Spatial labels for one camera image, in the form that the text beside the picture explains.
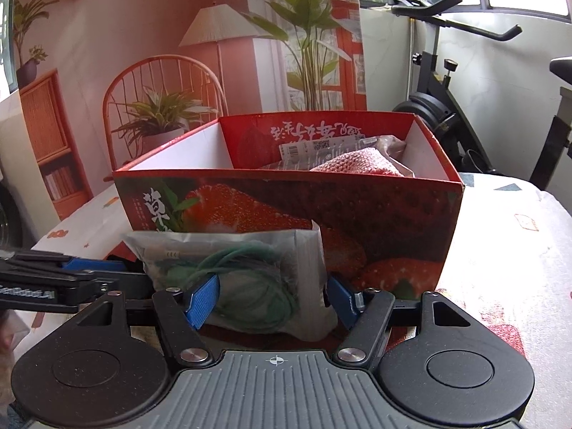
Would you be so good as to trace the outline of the red strawberry cardboard box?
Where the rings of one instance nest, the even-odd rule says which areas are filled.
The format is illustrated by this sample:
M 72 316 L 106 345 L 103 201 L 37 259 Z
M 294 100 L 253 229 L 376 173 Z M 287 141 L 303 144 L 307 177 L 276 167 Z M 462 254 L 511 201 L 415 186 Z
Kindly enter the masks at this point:
M 304 142 L 391 135 L 409 175 L 282 169 Z M 246 233 L 320 228 L 328 271 L 357 289 L 400 298 L 435 289 L 463 182 L 417 116 L 399 112 L 274 112 L 215 119 L 113 174 L 136 231 Z

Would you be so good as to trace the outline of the printed room scene backdrop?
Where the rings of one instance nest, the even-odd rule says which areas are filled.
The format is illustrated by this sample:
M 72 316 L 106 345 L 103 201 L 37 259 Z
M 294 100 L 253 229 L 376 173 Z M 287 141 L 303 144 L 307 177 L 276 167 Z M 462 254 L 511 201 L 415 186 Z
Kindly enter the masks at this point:
M 221 115 L 363 109 L 359 0 L 13 0 L 43 193 L 65 219 L 112 173 Z

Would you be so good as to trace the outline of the packaged green cord bag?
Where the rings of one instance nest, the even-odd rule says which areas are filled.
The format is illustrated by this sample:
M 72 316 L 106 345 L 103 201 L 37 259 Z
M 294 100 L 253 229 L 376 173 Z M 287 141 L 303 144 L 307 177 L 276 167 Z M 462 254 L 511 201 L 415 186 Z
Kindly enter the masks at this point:
M 186 291 L 216 274 L 220 295 L 205 324 L 250 334 L 283 332 L 318 342 L 337 325 L 317 224 L 248 233 L 131 231 L 126 245 L 158 291 Z

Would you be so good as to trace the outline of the clear packaged black mask pack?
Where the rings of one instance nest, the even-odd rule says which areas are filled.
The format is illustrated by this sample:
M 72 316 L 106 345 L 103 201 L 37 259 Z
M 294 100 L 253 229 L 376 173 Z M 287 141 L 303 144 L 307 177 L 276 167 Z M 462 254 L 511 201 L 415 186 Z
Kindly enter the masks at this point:
M 376 149 L 402 175 L 413 176 L 414 172 L 400 159 L 406 149 L 406 142 L 394 135 L 376 135 L 366 138 L 364 135 L 345 135 L 338 138 L 320 138 L 281 144 L 280 160 L 265 165 L 265 169 L 275 171 L 309 171 L 342 154 L 361 151 L 366 148 Z

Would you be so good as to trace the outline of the white cartoon print tablecloth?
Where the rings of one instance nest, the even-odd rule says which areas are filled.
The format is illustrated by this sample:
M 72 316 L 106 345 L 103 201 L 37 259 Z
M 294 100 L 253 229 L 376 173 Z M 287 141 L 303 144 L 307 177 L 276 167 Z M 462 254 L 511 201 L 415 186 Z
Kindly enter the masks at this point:
M 515 177 L 462 173 L 462 206 L 437 283 L 447 296 L 523 351 L 535 387 L 522 424 L 571 428 L 571 215 L 551 193 Z M 105 258 L 129 230 L 114 186 L 49 230 L 32 247 Z M 242 335 L 204 327 L 212 350 L 332 349 L 286 334 Z

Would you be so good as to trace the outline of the pink mesh packaged item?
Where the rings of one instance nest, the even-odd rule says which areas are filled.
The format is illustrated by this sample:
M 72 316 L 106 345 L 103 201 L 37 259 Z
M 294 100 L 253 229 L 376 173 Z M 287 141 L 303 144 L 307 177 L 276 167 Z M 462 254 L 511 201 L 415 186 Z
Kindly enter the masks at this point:
M 334 148 L 308 159 L 307 164 L 312 172 L 415 177 L 410 168 L 375 147 L 353 150 Z

